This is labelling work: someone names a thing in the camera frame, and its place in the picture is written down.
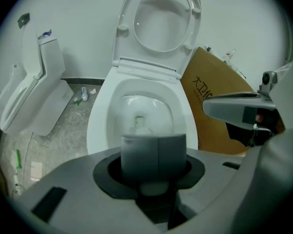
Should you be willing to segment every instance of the floor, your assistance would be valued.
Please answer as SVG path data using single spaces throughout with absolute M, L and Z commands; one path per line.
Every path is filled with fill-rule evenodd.
M 94 95 L 88 93 L 88 100 L 77 105 L 74 103 L 74 98 L 81 97 L 83 86 L 88 91 L 95 88 L 97 93 Z M 0 167 L 12 198 L 17 197 L 15 175 L 21 187 L 19 191 L 26 190 L 62 163 L 88 154 L 86 143 L 88 120 L 101 86 L 70 85 L 70 87 L 75 94 L 48 136 L 42 137 L 26 130 L 17 135 L 2 134 Z M 13 151 L 15 149 L 20 152 L 21 169 L 16 168 L 17 158 Z

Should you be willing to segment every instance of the brown cardboard box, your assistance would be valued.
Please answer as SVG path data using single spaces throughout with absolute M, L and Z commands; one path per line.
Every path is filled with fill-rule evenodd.
M 204 114 L 202 101 L 206 97 L 253 89 L 235 71 L 217 57 L 199 48 L 182 76 L 181 84 L 188 98 L 198 135 L 198 149 L 240 155 L 249 147 L 229 138 L 225 122 Z

